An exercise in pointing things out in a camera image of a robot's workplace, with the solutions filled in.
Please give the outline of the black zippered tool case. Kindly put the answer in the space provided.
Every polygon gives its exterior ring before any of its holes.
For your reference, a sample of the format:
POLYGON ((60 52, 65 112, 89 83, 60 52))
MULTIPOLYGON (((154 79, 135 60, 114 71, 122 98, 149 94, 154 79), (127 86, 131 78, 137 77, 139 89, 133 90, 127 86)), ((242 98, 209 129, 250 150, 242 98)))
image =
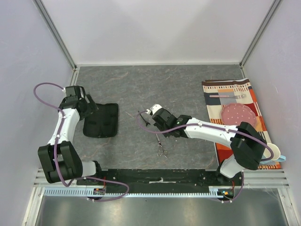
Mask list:
POLYGON ((119 105, 96 104, 98 110, 84 120, 83 134, 91 138, 109 138, 118 133, 119 105))

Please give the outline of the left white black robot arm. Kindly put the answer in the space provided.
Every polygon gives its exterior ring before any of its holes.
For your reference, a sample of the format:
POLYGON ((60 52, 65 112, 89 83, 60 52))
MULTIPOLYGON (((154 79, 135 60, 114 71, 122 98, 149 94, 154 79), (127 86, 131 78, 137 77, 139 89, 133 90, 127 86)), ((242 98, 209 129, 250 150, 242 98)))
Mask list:
POLYGON ((73 180, 87 177, 93 185, 103 181, 103 173, 97 170, 97 162, 82 162, 72 141, 78 122, 92 115, 98 107, 83 86, 61 87, 51 82, 42 82, 33 89, 34 96, 43 104, 57 110, 58 121, 52 137, 45 146, 38 148, 38 157, 48 183, 61 182, 69 187, 73 180), (64 94, 60 105, 54 106, 37 95, 43 85, 58 87, 64 94))

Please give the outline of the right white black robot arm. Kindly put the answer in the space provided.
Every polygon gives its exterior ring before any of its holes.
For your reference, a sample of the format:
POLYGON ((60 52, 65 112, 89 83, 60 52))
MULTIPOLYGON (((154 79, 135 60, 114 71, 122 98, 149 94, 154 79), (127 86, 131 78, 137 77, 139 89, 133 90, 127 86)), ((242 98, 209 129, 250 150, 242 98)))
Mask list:
POLYGON ((165 136, 203 139, 232 150, 215 174, 216 182, 227 185, 239 172, 257 170, 267 142, 248 122, 240 125, 220 125, 198 120, 188 115, 175 117, 164 108, 152 109, 154 126, 165 136))

